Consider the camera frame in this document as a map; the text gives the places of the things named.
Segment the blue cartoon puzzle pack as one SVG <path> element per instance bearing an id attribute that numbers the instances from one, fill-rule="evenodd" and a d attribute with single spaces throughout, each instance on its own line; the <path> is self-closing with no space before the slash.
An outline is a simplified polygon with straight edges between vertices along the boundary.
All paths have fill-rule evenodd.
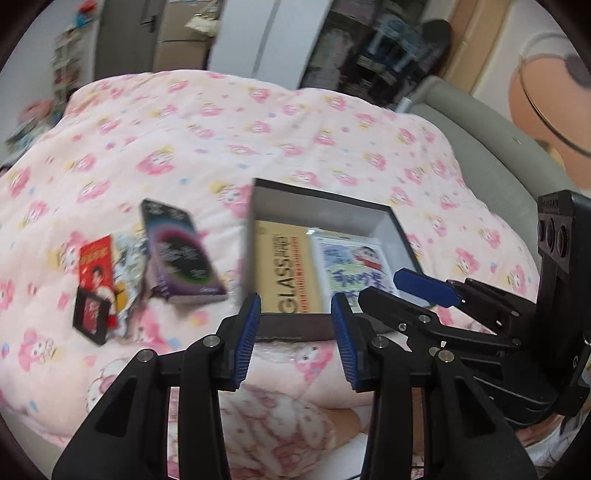
<path id="1" fill-rule="evenodd" d="M 311 234 L 310 243 L 318 286 L 327 309 L 338 293 L 346 296 L 356 313 L 361 312 L 359 294 L 366 288 L 398 294 L 394 274 L 377 240 L 317 231 Z"/>

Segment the black purple card box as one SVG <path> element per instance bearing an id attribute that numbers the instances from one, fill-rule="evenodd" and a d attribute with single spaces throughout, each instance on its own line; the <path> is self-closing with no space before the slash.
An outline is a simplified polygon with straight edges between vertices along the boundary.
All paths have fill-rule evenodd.
<path id="1" fill-rule="evenodd" d="M 188 212 L 151 199 L 140 204 L 151 290 L 176 304 L 204 304 L 228 296 Z"/>

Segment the red portrait envelope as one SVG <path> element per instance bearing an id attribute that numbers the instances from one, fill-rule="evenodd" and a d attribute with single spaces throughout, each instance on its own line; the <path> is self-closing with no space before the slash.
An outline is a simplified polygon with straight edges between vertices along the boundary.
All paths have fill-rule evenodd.
<path id="1" fill-rule="evenodd" d="M 79 258 L 79 285 L 110 302 L 109 314 L 114 315 L 115 294 L 111 237 L 109 235 L 83 245 Z"/>

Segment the pink pajama legs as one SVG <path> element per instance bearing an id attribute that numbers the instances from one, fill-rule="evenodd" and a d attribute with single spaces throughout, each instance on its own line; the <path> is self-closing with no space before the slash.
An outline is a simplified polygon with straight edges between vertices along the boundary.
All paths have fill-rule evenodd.
<path id="1" fill-rule="evenodd" d="M 218 395 L 232 479 L 356 479 L 372 407 L 327 409 L 255 386 Z"/>

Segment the yellow glass book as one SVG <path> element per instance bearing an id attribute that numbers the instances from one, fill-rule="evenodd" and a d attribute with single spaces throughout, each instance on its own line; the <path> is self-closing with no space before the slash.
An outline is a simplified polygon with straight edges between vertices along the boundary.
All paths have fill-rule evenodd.
<path id="1" fill-rule="evenodd" d="M 254 289 L 263 312 L 324 313 L 308 228 L 263 220 L 254 225 Z"/>

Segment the black storage box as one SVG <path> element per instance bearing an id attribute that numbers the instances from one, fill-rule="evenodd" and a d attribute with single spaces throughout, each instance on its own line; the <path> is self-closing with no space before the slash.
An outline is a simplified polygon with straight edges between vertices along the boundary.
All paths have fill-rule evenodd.
<path id="1" fill-rule="evenodd" d="M 370 286 L 399 295 L 394 273 L 422 267 L 394 211 L 377 203 L 257 179 L 242 256 L 242 294 L 263 304 L 260 341 L 331 340 L 332 295 L 358 311 Z"/>

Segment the clear plastic accessory bag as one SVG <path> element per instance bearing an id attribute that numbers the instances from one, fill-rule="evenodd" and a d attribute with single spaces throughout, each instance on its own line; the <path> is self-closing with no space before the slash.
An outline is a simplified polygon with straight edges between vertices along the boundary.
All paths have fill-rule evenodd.
<path id="1" fill-rule="evenodd" d="M 130 323 L 143 290 L 148 261 L 147 239 L 143 230 L 116 233 L 111 241 L 116 326 L 111 335 L 129 336 Z"/>

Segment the pink cartoon print blanket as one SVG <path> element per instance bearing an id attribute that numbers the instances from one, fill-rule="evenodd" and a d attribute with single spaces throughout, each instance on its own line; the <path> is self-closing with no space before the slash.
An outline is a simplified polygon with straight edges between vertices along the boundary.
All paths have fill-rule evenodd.
<path id="1" fill-rule="evenodd" d="M 1 403 L 63 445 L 139 349 L 187 347 L 238 300 L 151 300 L 129 339 L 95 346 L 72 326 L 78 251 L 140 228 L 146 198 L 191 215 L 231 290 L 252 182 L 269 179 L 390 207 L 426 274 L 534 299 L 526 244 L 474 193 L 450 136 L 346 95 L 185 70 L 97 81 L 1 180 Z"/>

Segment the dark cluttered shelf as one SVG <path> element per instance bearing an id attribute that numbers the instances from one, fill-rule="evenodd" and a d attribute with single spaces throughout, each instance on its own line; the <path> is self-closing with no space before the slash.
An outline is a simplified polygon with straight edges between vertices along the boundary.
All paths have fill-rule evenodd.
<path id="1" fill-rule="evenodd" d="M 427 1 L 334 1 L 301 87 L 394 109 L 451 51 L 453 29 Z"/>

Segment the white wardrobe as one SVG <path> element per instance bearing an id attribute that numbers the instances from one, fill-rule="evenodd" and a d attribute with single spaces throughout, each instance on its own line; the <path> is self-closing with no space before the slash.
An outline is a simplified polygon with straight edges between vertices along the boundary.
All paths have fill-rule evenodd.
<path id="1" fill-rule="evenodd" d="M 331 6 L 331 0 L 226 1 L 207 68 L 296 90 Z"/>

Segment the cardboard box with bag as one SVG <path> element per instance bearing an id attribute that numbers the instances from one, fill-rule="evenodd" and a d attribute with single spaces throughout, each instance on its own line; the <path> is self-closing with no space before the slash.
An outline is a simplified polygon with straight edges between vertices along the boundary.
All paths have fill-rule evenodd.
<path id="1" fill-rule="evenodd" d="M 204 69 L 221 25 L 222 7 L 223 1 L 167 1 L 152 70 Z"/>

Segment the grey door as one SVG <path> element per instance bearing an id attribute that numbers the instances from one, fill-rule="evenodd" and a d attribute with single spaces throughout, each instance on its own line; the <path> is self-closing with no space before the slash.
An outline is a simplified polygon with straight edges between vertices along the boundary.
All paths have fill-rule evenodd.
<path id="1" fill-rule="evenodd" d="M 95 51 L 94 79 L 152 70 L 164 0 L 105 0 Z"/>

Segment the grey bed frame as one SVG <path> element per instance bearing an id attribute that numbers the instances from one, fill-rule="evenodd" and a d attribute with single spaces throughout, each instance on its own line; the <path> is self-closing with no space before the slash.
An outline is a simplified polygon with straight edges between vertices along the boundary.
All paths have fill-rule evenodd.
<path id="1" fill-rule="evenodd" d="M 509 224 L 540 265 L 538 197 L 578 190 L 564 168 L 497 111 L 439 77 L 420 84 L 408 111 L 443 132 L 467 186 Z"/>

